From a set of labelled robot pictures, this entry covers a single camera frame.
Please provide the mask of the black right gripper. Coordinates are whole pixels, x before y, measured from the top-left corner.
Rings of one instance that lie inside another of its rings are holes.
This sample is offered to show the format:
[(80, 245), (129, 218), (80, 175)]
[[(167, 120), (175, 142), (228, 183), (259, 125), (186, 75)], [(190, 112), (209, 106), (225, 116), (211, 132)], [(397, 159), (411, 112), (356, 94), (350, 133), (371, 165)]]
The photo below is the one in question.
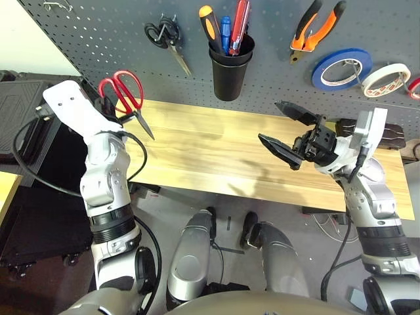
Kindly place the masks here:
[(292, 170), (299, 170), (303, 160), (327, 166), (333, 163), (338, 155), (336, 133), (326, 126), (326, 116), (311, 111), (292, 102), (280, 100), (274, 105), (281, 113), (306, 126), (314, 125), (303, 136), (298, 136), (292, 149), (278, 139), (259, 133), (258, 138), (268, 151), (286, 162)]

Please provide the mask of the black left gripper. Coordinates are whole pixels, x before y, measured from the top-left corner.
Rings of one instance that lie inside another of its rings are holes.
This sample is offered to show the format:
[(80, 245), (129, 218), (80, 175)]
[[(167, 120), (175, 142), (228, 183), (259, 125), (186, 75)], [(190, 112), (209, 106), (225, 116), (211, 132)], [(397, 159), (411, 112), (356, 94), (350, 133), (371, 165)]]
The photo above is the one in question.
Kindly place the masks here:
[(116, 118), (116, 107), (112, 101), (107, 97), (101, 97), (87, 82), (86, 79), (80, 79), (81, 88), (93, 103), (94, 108), (100, 112), (107, 120), (115, 121), (119, 124), (125, 124), (133, 119), (133, 113), (125, 114)]

